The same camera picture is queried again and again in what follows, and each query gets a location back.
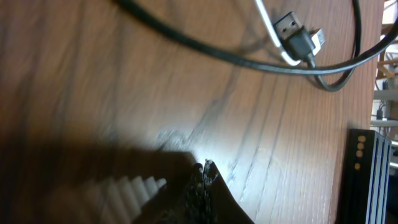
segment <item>brown wooden tabletop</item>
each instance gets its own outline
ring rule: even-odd
[[[197,39],[282,63],[252,0],[139,2]],[[273,22],[295,11],[306,27],[324,30],[317,65],[350,58],[351,1],[265,5]],[[360,5],[364,51],[380,38],[383,3]],[[304,77],[234,66],[171,42],[111,0],[1,0],[0,11],[1,142],[190,151],[216,162],[256,223],[335,220],[346,129],[369,127],[375,60],[328,93]]]

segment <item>thick black cable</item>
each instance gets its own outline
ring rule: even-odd
[[[332,73],[343,72],[352,68],[355,68],[363,63],[371,60],[375,56],[379,55],[383,50],[385,50],[398,36],[398,19],[395,21],[392,29],[388,32],[388,34],[374,47],[363,52],[356,58],[345,61],[343,63],[339,63],[336,65],[330,65],[326,67],[317,67],[317,68],[297,68],[297,67],[289,67],[283,65],[276,65],[272,63],[266,62],[257,62],[254,60],[249,60],[246,58],[242,58],[240,56],[231,54],[224,50],[220,50],[209,45],[203,44],[197,40],[194,40],[175,29],[165,25],[164,23],[157,20],[155,17],[147,13],[143,8],[141,8],[137,3],[131,0],[116,0],[123,9],[132,14],[134,17],[152,27],[156,31],[162,33],[168,38],[179,42],[181,44],[185,44],[188,47],[191,47],[197,51],[200,51],[204,54],[211,55],[218,59],[234,63],[236,65],[261,70],[264,72],[272,72],[272,73],[284,73],[288,75],[303,75],[303,76],[315,76],[315,75],[327,75]]]
[[[358,57],[361,52],[361,36],[362,36],[362,20],[361,20],[361,8],[358,0],[353,0],[354,8],[354,20],[355,20],[355,35],[354,35],[354,49],[352,58]],[[320,75],[315,75],[317,83],[326,91],[334,92],[342,89],[351,78],[354,73],[354,69],[345,71],[342,76],[333,84],[327,84],[325,79]]]

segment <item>wooden table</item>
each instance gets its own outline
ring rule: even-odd
[[[280,62],[253,1],[139,2],[197,39]],[[364,51],[379,40],[383,4],[360,3]],[[350,1],[266,7],[273,21],[295,11],[306,27],[323,28],[318,65],[349,59]],[[328,93],[171,42],[110,0],[2,0],[0,11],[1,142],[190,151],[216,162],[256,223],[333,223],[346,129],[369,127],[375,60]]]

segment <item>black electronic device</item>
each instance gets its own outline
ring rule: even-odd
[[[338,223],[384,223],[391,141],[372,130],[350,129]]]

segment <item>black usb plug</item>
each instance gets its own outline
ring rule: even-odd
[[[313,60],[315,44],[294,12],[281,18],[274,27],[282,46],[294,60]]]

